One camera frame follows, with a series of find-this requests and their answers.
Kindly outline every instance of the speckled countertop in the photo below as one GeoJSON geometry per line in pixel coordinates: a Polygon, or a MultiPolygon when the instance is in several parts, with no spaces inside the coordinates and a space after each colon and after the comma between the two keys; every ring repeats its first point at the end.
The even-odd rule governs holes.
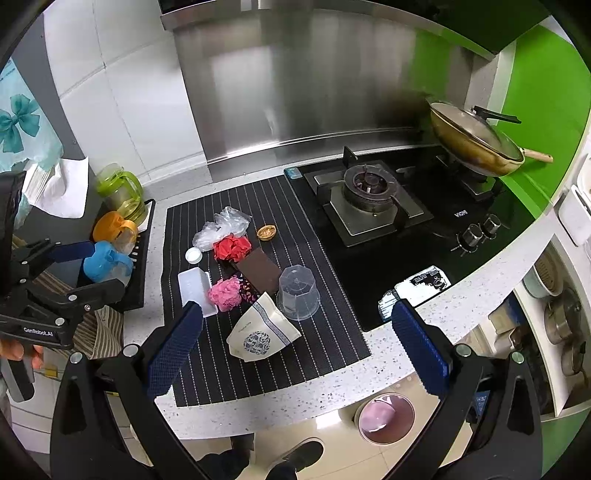
{"type": "MultiPolygon", "coordinates": [[[[145,304],[125,314],[125,344],[142,344],[156,327],[164,324],[160,276],[166,210],[214,192],[277,176],[285,167],[206,185],[156,205],[148,251],[145,304]]],[[[458,341],[521,281],[557,229],[562,230],[562,227],[551,210],[495,258],[420,306],[419,314],[427,323],[440,327],[452,342],[458,341]]],[[[256,397],[182,408],[176,406],[171,388],[168,394],[156,399],[156,404],[181,440],[256,432],[316,417],[359,401],[413,371],[389,324],[364,335],[372,352],[370,357],[302,384],[256,397]]]]}

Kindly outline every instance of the frying pan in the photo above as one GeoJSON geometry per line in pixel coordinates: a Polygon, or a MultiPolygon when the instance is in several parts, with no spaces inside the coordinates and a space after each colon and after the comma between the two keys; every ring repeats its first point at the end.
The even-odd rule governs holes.
{"type": "Polygon", "coordinates": [[[432,102],[431,123],[442,146],[469,169],[489,177],[502,177],[519,167],[525,157],[552,163],[551,155],[518,147],[512,139],[486,121],[496,118],[520,124],[516,116],[474,107],[467,112],[445,102],[432,102]]]}

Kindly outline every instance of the bow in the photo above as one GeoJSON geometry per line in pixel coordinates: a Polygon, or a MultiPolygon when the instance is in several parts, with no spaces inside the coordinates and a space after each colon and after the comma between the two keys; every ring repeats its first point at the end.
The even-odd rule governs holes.
{"type": "Polygon", "coordinates": [[[22,93],[10,97],[10,113],[0,109],[0,143],[4,142],[4,153],[19,153],[23,151],[21,134],[17,124],[22,131],[31,137],[36,137],[39,132],[39,115],[32,115],[39,108],[35,100],[30,100],[22,93]]]}

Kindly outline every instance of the shoe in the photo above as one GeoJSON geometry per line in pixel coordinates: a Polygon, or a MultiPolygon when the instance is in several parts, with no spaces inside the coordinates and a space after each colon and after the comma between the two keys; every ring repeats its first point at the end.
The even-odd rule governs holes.
{"type": "Polygon", "coordinates": [[[324,443],[319,438],[311,437],[303,440],[293,447],[289,452],[284,453],[278,458],[271,468],[281,462],[289,462],[295,467],[296,472],[314,465],[324,453],[324,443]]]}
{"type": "Polygon", "coordinates": [[[230,437],[230,444],[232,445],[232,450],[236,450],[237,452],[243,454],[244,457],[248,458],[250,462],[254,463],[254,433],[247,433],[244,435],[236,435],[235,437],[230,437]]]}

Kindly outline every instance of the blue lid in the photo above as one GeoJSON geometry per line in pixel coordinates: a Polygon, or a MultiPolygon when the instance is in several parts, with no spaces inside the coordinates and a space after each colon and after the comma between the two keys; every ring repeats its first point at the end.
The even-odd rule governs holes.
{"type": "Polygon", "coordinates": [[[102,240],[95,244],[95,253],[84,260],[84,274],[93,282],[98,283],[108,275],[113,267],[123,264],[127,274],[131,275],[134,263],[130,257],[120,254],[109,242],[102,240]]]}

